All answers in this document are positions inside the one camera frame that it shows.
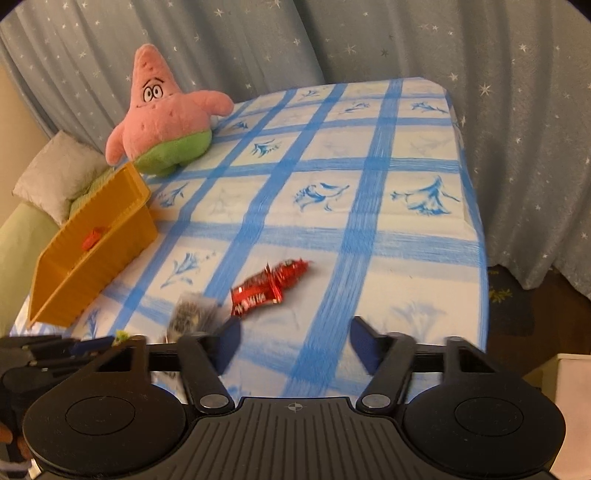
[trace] transparent plastic packet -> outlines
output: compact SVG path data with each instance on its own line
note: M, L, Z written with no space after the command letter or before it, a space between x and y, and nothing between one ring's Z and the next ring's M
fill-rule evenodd
M201 293L185 291L178 297L162 342L175 343L185 333L214 333L230 317L231 310ZM152 381L186 403L178 372L153 372Z

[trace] blue and white tablecloth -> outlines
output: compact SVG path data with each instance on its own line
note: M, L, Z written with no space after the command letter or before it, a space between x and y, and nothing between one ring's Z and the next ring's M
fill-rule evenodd
M211 149L148 179L160 232L66 333L158 342L185 290L230 288L287 258L313 261L278 306L254 310L223 381L243 395L355 399L360 315L419 342L485 346L482 227L446 91L428 80L325 85L236 106ZM13 333L25 333L25 303ZM55 328L36 325L34 332ZM416 393L436 378L422 376Z

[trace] star pattern curtain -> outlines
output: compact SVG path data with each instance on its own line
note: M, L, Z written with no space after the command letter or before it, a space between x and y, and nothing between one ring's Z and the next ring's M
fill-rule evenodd
M554 264L591 298L591 24L566 0L27 0L0 56L48 133L103 150L135 49L185 91L422 76L459 118L490 264L525 288Z

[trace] dark floor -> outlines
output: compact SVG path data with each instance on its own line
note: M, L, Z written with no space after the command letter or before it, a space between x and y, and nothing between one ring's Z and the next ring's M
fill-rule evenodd
M557 353L591 353L591 301L557 271L523 290L508 270L489 268L488 354L524 375Z

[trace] patrick star plush toy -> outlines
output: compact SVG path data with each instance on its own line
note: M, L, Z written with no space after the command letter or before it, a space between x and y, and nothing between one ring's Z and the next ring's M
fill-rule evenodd
M209 148L210 116L233 109L225 93L183 93L156 47L142 45L135 52L129 110L107 140L107 163L117 165L126 154L141 173L169 175Z

